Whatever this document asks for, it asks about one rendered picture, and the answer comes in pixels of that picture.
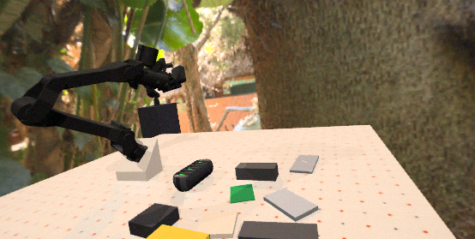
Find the yellow rectangular block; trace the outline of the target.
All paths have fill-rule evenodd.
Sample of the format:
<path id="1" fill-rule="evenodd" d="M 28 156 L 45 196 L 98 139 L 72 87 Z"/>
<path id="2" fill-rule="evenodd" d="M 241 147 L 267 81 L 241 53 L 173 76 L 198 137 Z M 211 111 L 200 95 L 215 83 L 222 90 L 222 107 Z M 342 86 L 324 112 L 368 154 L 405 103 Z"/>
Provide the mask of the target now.
<path id="1" fill-rule="evenodd" d="M 162 224 L 146 239 L 210 239 L 209 234 Z"/>

